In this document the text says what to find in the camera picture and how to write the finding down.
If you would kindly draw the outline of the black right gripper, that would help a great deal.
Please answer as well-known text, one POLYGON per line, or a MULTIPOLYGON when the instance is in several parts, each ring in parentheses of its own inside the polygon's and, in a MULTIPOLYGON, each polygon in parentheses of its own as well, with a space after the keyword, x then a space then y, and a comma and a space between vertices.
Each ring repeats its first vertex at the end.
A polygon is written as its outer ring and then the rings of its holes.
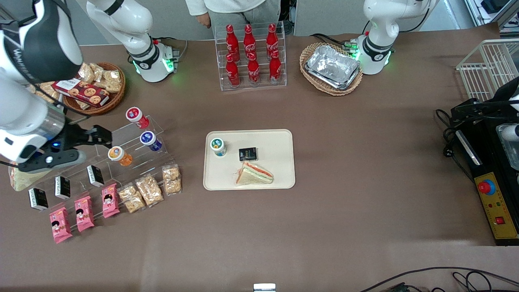
POLYGON ((78 124, 65 124, 61 133, 51 140, 51 152, 66 151, 80 145, 112 148, 112 132, 101 126, 85 131, 78 124))

